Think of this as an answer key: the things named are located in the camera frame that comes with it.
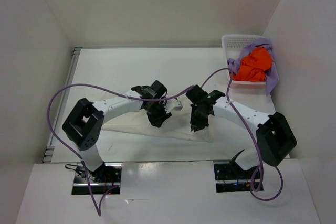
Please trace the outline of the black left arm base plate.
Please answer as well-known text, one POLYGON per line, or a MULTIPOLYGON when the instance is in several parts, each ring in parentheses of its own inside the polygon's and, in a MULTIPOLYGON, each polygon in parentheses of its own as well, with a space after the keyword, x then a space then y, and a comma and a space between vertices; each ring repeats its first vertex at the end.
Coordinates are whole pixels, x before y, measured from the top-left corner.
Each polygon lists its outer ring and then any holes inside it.
MULTIPOLYGON (((65 165, 65 168, 75 172, 71 194, 89 195, 90 192, 88 188, 85 169, 83 168, 83 166, 67 164, 65 165)), ((90 181, 92 193, 94 195, 103 195, 108 191, 108 194, 110 195, 118 195, 121 189, 121 174, 121 164, 106 164, 105 168, 98 171, 93 176, 90 172, 88 172, 88 181, 90 181)))

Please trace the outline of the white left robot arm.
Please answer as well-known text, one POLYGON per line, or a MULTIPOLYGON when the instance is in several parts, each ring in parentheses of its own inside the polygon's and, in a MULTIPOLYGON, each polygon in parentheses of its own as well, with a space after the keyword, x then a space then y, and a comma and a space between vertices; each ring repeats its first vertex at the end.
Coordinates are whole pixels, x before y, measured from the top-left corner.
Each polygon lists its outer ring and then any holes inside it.
POLYGON ((86 176, 93 182, 102 180, 106 174, 106 166, 100 157, 96 143, 102 126, 129 112, 145 110, 150 124, 160 128, 165 120, 172 116, 166 108, 165 101, 150 102, 150 99, 164 97, 167 88, 159 81, 150 86, 135 86, 125 97, 91 102, 80 99, 65 119, 62 130, 75 143, 81 159, 86 166, 86 176))

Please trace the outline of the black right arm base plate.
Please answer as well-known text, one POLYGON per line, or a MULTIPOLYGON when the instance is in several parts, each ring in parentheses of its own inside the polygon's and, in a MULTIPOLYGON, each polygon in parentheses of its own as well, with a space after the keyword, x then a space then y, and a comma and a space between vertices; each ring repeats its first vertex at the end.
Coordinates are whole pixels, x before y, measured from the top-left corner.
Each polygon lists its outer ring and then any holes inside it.
POLYGON ((214 176, 217 193, 233 193, 250 191, 251 185, 258 186, 260 171, 251 180, 256 167, 242 170, 238 165, 229 162, 214 163, 214 176))

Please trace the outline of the white t shirt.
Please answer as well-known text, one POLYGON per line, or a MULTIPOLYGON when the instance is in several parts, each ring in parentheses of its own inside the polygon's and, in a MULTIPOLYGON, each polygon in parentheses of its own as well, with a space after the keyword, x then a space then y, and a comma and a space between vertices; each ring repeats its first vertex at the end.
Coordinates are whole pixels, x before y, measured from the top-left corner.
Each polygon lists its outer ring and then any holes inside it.
POLYGON ((151 137, 174 138, 185 141, 213 142, 214 132, 206 127, 192 132, 190 127, 191 112, 189 110, 174 111, 160 128, 152 126, 144 111, 130 112, 106 122, 102 129, 121 133, 145 135, 151 137))

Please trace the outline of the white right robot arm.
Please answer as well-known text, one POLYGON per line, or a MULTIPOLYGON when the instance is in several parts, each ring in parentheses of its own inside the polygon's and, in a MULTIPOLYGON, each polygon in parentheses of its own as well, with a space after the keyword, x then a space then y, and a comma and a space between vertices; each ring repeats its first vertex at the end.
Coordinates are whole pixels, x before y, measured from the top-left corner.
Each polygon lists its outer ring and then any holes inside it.
POLYGON ((256 142, 249 150, 238 152, 232 158, 230 172, 235 178, 243 178, 248 170, 266 163, 277 167, 296 147, 297 140, 285 116, 259 112, 233 100, 223 92, 207 93, 195 85, 186 93, 191 101, 191 130, 197 132, 209 126, 209 116, 217 116, 245 128, 256 142))

